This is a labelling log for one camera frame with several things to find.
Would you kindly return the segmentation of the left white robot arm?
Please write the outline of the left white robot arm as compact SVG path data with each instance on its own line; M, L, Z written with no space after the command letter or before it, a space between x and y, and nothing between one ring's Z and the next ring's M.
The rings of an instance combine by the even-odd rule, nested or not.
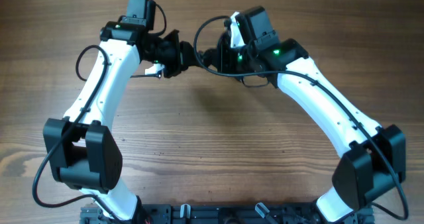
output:
M129 0L126 15L108 22L100 33L95 65L74 104L61 119L47 120L43 137L57 182L93 199L110 223L151 223L141 200L121 179L122 154L111 134L115 112L139 64L152 67L146 77L170 78L184 71L176 31L153 32L153 0Z

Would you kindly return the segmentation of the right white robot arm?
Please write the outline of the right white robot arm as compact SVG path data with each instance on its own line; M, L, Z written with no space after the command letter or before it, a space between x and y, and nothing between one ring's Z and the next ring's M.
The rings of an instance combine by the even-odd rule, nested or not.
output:
M225 31L216 49L195 53L197 63L218 76L243 81L265 78L290 96L316 122L340 160L329 191L315 207L326 223L339 223L396 189L403 213L409 208L405 180L405 135L395 125L381 126L357 109L319 71L309 53L294 39L280 40L263 7L224 17Z

